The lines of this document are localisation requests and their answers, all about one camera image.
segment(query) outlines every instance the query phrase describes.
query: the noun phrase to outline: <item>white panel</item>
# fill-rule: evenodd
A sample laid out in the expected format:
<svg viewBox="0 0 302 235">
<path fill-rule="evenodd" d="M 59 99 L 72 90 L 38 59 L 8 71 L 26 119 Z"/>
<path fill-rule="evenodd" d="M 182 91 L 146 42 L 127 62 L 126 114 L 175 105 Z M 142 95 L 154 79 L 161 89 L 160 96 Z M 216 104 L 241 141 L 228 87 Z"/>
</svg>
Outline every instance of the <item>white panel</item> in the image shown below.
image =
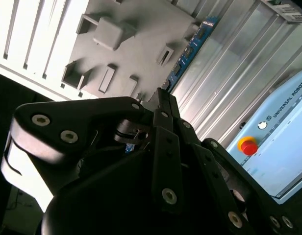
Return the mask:
<svg viewBox="0 0 302 235">
<path fill-rule="evenodd" d="M 4 54 L 13 4 L 13 0 L 0 0 L 0 58 Z"/>
<path fill-rule="evenodd" d="M 85 12 L 88 2 L 89 0 L 71 1 L 63 19 L 49 64 L 45 68 L 47 80 L 51 83 L 55 82 L 56 86 L 60 86 L 57 81 L 60 80 L 64 67 L 69 63 L 77 38 L 76 29 L 80 21 L 79 16 Z"/>
<path fill-rule="evenodd" d="M 8 50 L 8 61 L 13 68 L 24 65 L 38 6 L 38 0 L 19 2 Z"/>
<path fill-rule="evenodd" d="M 28 58 L 28 71 L 42 77 L 66 0 L 46 0 Z"/>
</svg>

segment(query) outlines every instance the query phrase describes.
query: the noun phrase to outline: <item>plastic part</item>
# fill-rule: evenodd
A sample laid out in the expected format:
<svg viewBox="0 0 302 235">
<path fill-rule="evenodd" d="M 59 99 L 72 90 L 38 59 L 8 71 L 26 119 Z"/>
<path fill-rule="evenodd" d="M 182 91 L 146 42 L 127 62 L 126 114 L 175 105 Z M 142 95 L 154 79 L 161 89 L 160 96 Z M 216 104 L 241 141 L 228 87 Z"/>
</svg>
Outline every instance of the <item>plastic part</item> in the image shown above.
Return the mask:
<svg viewBox="0 0 302 235">
<path fill-rule="evenodd" d="M 126 82 L 126 85 L 124 87 L 123 95 L 124 96 L 132 96 L 133 91 L 135 90 L 137 84 L 138 84 L 139 78 L 132 75 L 129 77 L 129 80 Z"/>
<path fill-rule="evenodd" d="M 254 143 L 257 143 L 257 141 L 255 140 L 255 138 L 252 137 L 252 136 L 243 137 L 243 138 L 241 138 L 241 139 L 238 141 L 238 143 L 237 143 L 237 147 L 238 147 L 238 150 L 239 150 L 239 151 L 243 151 L 243 149 L 242 149 L 242 144 L 243 144 L 244 142 L 246 142 L 246 141 L 252 141 L 252 142 L 254 142 Z"/>
<path fill-rule="evenodd" d="M 241 148 L 244 154 L 250 156 L 257 152 L 258 145 L 253 141 L 245 141 L 241 145 Z"/>
<path fill-rule="evenodd" d="M 77 90 L 81 90 L 85 85 L 87 85 L 91 70 L 80 74 L 75 71 L 76 63 L 77 61 L 73 61 L 65 67 L 62 82 L 76 88 Z"/>
<path fill-rule="evenodd" d="M 109 17 L 99 20 L 93 40 L 109 50 L 116 50 L 120 44 L 135 35 L 136 30 L 127 23 L 118 23 Z"/>
<path fill-rule="evenodd" d="M 116 67 L 114 65 L 108 65 L 105 68 L 105 72 L 102 78 L 101 85 L 99 87 L 99 91 L 105 93 L 107 91 L 108 86 L 114 76 Z"/>
<path fill-rule="evenodd" d="M 82 14 L 76 34 L 87 33 L 91 24 L 98 25 L 100 15 L 98 14 Z"/>
</svg>

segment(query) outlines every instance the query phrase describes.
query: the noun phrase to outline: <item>aluminum profile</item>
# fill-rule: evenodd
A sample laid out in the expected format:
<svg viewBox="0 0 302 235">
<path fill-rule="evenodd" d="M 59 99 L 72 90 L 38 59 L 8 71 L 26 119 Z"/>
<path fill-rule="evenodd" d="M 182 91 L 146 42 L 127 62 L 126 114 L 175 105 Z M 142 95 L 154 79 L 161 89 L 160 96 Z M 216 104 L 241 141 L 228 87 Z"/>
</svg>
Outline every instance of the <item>aluminum profile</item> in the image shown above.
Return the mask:
<svg viewBox="0 0 302 235">
<path fill-rule="evenodd" d="M 173 95 L 201 140 L 227 147 L 270 92 L 302 69 L 302 25 L 257 0 L 216 3 L 220 21 Z"/>
</svg>

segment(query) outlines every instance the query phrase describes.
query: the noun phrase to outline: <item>emergency stop button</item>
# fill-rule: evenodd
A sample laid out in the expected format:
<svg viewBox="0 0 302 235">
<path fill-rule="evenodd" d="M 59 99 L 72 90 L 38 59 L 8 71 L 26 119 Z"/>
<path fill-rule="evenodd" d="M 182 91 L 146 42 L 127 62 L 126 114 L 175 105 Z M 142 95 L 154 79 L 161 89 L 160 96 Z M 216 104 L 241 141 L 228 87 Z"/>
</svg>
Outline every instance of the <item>emergency stop button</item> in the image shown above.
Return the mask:
<svg viewBox="0 0 302 235">
<path fill-rule="evenodd" d="M 247 137 L 243 137 L 238 142 L 238 149 L 242 151 L 244 154 L 250 156 L 258 151 L 258 145 L 254 137 L 247 136 Z"/>
</svg>

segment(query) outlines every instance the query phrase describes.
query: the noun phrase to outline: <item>dark floor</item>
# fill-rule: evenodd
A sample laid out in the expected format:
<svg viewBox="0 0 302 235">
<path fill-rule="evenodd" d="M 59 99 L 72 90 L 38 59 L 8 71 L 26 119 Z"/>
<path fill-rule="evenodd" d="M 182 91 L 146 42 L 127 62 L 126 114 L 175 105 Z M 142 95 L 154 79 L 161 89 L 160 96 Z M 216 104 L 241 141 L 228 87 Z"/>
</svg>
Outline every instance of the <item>dark floor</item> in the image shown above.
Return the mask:
<svg viewBox="0 0 302 235">
<path fill-rule="evenodd" d="M 21 104 L 49 101 L 19 84 L 0 76 L 0 160 L 5 145 L 9 124 L 14 110 Z M 4 215 L 10 185 L 0 174 L 0 214 Z M 302 190 L 282 205 L 293 218 L 302 234 Z"/>
<path fill-rule="evenodd" d="M 50 101 L 48 98 L 0 75 L 0 161 L 5 147 L 10 121 L 21 104 Z M 10 192 L 10 185 L 0 172 L 0 227 Z"/>
</svg>

